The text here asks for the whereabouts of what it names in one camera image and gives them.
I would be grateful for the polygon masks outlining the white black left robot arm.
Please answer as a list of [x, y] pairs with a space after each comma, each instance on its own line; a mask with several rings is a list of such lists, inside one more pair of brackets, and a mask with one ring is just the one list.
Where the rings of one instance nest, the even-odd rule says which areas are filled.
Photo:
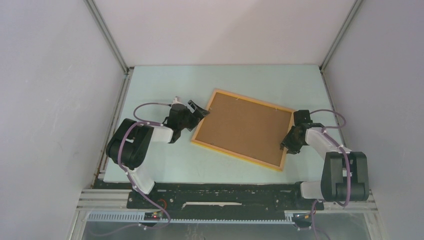
[[169, 114], [162, 122], [126, 118], [106, 146], [107, 157], [124, 171], [145, 208], [153, 208], [158, 202], [158, 194], [152, 191], [155, 181], [143, 165], [150, 144], [174, 144], [183, 130], [192, 131], [210, 114], [192, 100], [183, 104], [178, 96], [163, 106], [169, 108]]

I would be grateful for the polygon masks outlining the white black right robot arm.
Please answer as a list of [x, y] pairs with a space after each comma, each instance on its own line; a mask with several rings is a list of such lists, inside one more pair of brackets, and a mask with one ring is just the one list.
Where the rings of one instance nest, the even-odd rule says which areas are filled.
[[299, 183], [291, 194], [291, 204], [304, 209], [311, 199], [335, 202], [343, 207], [350, 202], [367, 201], [370, 195], [367, 156], [338, 143], [328, 133], [330, 126], [313, 122], [312, 112], [297, 110], [293, 126], [280, 143], [288, 154], [299, 154], [302, 147], [312, 147], [323, 159], [321, 179]]

